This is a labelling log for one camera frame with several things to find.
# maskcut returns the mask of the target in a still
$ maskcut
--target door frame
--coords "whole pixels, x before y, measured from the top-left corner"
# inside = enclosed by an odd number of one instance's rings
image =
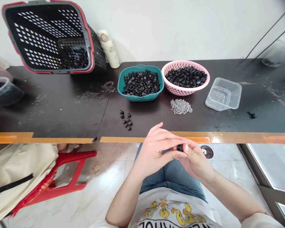
[[[285,227],[285,215],[278,205],[278,203],[285,205],[285,191],[273,188],[249,145],[237,144],[237,146],[274,218]]]

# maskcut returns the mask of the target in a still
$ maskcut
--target glass door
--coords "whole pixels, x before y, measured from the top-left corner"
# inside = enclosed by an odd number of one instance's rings
[[[273,216],[285,226],[285,145],[239,144]]]

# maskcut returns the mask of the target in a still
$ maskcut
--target teal plastic bowl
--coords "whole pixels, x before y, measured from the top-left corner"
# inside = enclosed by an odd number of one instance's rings
[[[150,70],[154,73],[157,73],[158,75],[158,80],[160,83],[160,87],[159,87],[159,91],[157,93],[154,94],[148,94],[146,96],[143,97],[138,97],[138,96],[133,96],[133,95],[125,95],[123,94],[123,88],[126,86],[126,83],[124,81],[124,76],[128,76],[129,73],[132,73],[132,71],[134,72],[139,72],[139,71],[145,71],[145,70]],[[160,92],[164,89],[164,79],[162,78],[162,72],[159,68],[155,67],[155,66],[145,66],[145,65],[137,65],[137,66],[132,66],[132,67],[128,67],[125,68],[119,76],[118,79],[118,85],[117,85],[117,90],[118,92],[124,96],[125,98],[127,98],[129,101],[133,101],[133,102],[141,102],[141,101],[151,101],[154,100],[155,98],[157,98],[157,96],[160,94]]]

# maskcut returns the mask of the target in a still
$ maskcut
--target white spray bottle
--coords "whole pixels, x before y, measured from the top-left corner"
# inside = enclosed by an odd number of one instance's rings
[[[109,64],[112,68],[118,68],[120,63],[118,61],[115,48],[113,46],[113,42],[109,37],[109,33],[107,30],[99,30],[97,32],[97,36],[100,40],[100,44],[105,52],[105,55],[109,61]]]

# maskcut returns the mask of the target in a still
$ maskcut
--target basket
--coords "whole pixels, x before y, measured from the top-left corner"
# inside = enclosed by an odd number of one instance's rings
[[[128,75],[129,73],[131,73],[132,71],[135,72],[139,72],[139,71],[145,71],[145,70],[150,70],[154,73],[157,73],[158,75],[158,80],[159,83],[161,84],[159,87],[159,91],[157,93],[154,94],[148,94],[146,96],[143,97],[138,97],[138,96],[133,96],[133,95],[125,95],[123,94],[123,88],[126,86],[126,83],[124,81],[124,76]],[[126,97],[129,101],[133,101],[133,102],[141,102],[141,101],[151,101],[154,100],[155,98],[157,98],[157,96],[161,93],[161,91],[164,89],[164,81],[163,81],[163,77],[162,77],[162,73],[161,70],[155,66],[145,66],[145,65],[137,65],[137,66],[132,66],[132,67],[128,67],[125,68],[119,76],[118,79],[118,85],[117,85],[117,90],[118,92]]]
[[[35,73],[106,70],[105,53],[82,9],[70,1],[6,4],[2,16],[24,66]]]
[[[172,84],[171,82],[169,82],[168,79],[166,79],[166,74],[170,70],[172,70],[172,69],[177,70],[180,67],[195,67],[199,70],[204,71],[205,74],[208,75],[208,77],[207,77],[206,81],[204,82],[204,84],[200,87],[183,88],[183,87],[176,86],[176,85]],[[177,61],[169,62],[162,68],[161,73],[162,73],[162,77],[164,79],[165,86],[166,86],[167,90],[169,90],[171,93],[178,95],[178,96],[187,96],[187,95],[194,93],[195,91],[201,90],[201,89],[205,88],[210,81],[210,75],[209,75],[209,72],[206,70],[206,68],[204,68],[202,65],[200,65],[196,62],[187,61],[187,60],[177,60]]]

